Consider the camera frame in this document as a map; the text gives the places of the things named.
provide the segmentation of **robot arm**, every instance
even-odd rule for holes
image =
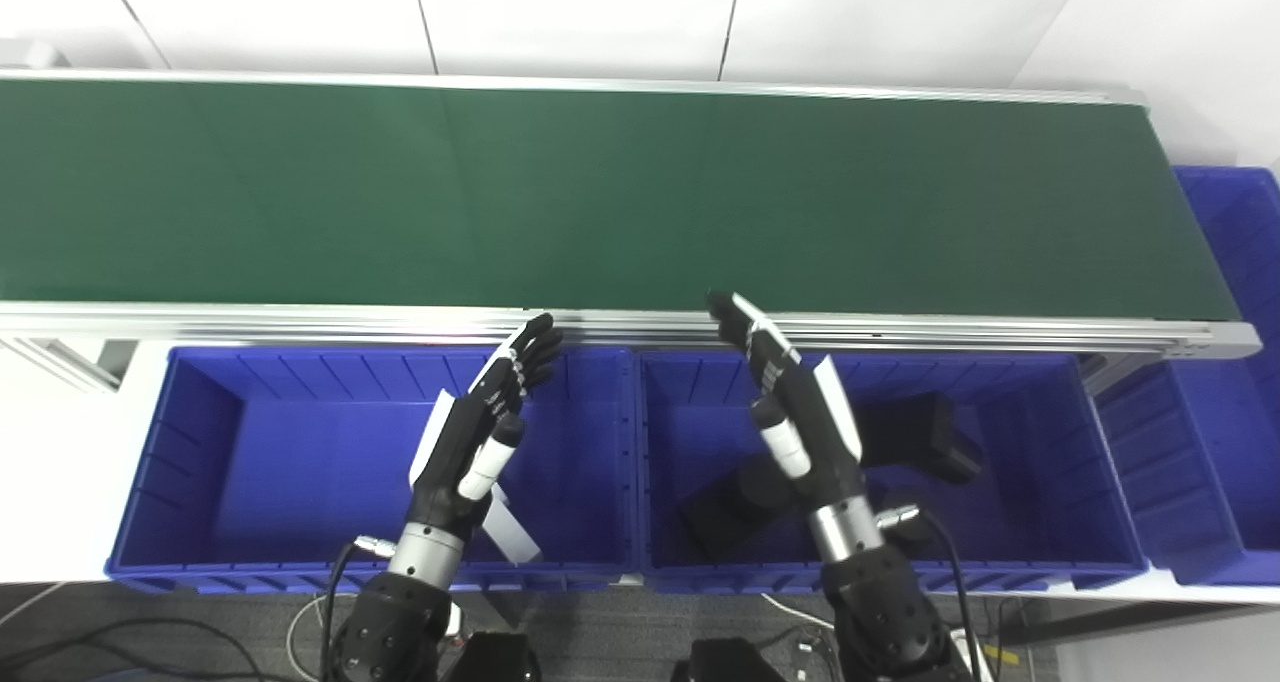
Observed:
[[[443,394],[438,430],[387,571],[370,580],[323,660],[323,678],[434,681],[436,646],[449,618],[449,586],[462,550],[493,502],[490,489],[524,436],[518,417],[531,386],[550,377],[561,331],[540,313],[494,351],[458,399]]]
[[[751,418],[813,531],[846,679],[955,669],[946,627],[909,559],[884,543],[886,518],[878,521],[867,500],[861,441],[832,360],[805,367],[771,319],[741,296],[710,293],[707,303],[721,339],[744,351],[762,390]]]

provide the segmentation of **aluminum frame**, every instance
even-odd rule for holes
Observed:
[[[1036,647],[1102,640],[1120,635],[1151,632],[1248,614],[1275,612],[1265,604],[1146,601],[1117,608],[1087,612],[1061,619],[1002,624],[1001,642],[1010,647]]]
[[[365,75],[353,72],[233,72],[233,70],[0,70],[0,81],[133,81],[214,82],[214,84],[357,84],[422,90],[563,90],[637,91],[637,93],[735,93],[768,97],[928,99],[955,102],[1128,104],[1146,100],[1132,90],[957,90],[881,88],[849,84],[774,84],[774,82],[714,81],[577,81],[553,77],[494,75]]]
[[[119,374],[81,357],[60,340],[46,337],[0,337],[0,349],[13,351],[19,358],[35,363],[78,392],[115,392],[120,389]]]
[[[252,343],[495,344],[532,311],[380,305],[0,302],[0,334]],[[705,312],[549,308],[568,342],[718,345]],[[800,348],[868,351],[1070,351],[1162,358],[1245,357],[1261,349],[1248,322],[1030,319],[924,313],[772,313]]]

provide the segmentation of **blue crate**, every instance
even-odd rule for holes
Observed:
[[[1253,168],[1179,168],[1263,349],[1143,369],[1098,398],[1143,550],[1184,585],[1280,585],[1280,189]]]
[[[315,592],[356,535],[397,539],[408,464],[442,388],[481,348],[179,348],[106,573],[147,591]],[[500,482],[544,559],[484,532],[454,590],[584,590],[637,567],[630,351],[567,349],[530,395]],[[385,567],[353,562],[353,590]]]
[[[987,467],[968,485],[910,468],[869,472],[878,489],[911,488],[936,503],[956,539],[965,585],[1042,590],[1070,578],[1100,587],[1147,567],[1115,468],[1069,354],[833,354],[854,400],[946,392],[956,426]],[[818,361],[809,354],[806,363]],[[765,450],[746,412],[758,392],[732,351],[640,354],[640,534],[645,582],[676,592],[809,592],[817,550],[800,514],[759,532],[723,564],[704,564],[677,504],[749,454]],[[914,562],[928,590],[954,587],[941,558]]]

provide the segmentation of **white wall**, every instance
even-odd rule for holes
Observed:
[[[0,0],[0,35],[77,67],[1128,86],[1175,163],[1280,170],[1280,0]]]

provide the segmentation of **floor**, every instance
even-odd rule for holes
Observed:
[[[0,587],[0,615],[40,590],[41,586]],[[285,658],[284,635],[293,614],[310,599],[306,595],[198,596],[189,592],[154,596],[111,583],[68,585],[0,627],[0,662],[15,651],[122,619],[184,618],[212,624],[237,637],[264,672],[297,678]],[[829,617],[829,609],[819,598],[782,596],[780,600],[818,617]],[[696,638],[742,636],[762,641],[796,623],[755,595],[657,595],[637,587],[613,587],[589,594],[503,595],[497,601],[498,608],[508,618],[518,619],[521,631],[530,635],[548,681],[666,682],[672,665],[687,655]],[[954,598],[940,596],[934,603],[945,619],[959,619]],[[349,604],[349,600],[338,601],[339,617]],[[1006,614],[1015,614],[1015,608],[1016,604],[1006,605]],[[995,615],[996,610],[996,600],[988,600],[986,612]],[[986,612],[982,600],[975,600],[974,626],[979,635],[988,630]],[[178,623],[124,628],[106,638],[159,663],[221,673],[248,669],[242,655],[228,642]],[[787,679],[796,679],[797,667],[808,669],[809,679],[826,679],[820,660],[796,651],[795,642],[795,636],[785,638],[765,650],[765,658]],[[319,655],[315,614],[301,619],[297,649],[303,665],[314,670]],[[1025,650],[1012,651],[1019,655],[1019,664],[1005,665],[1002,682],[1057,681],[1052,649],[1036,651],[1034,668]],[[88,682],[136,667],[96,649],[77,647],[29,665],[13,679]],[[161,678],[169,679],[143,673],[109,677],[113,682]],[[0,668],[0,682],[8,679]]]

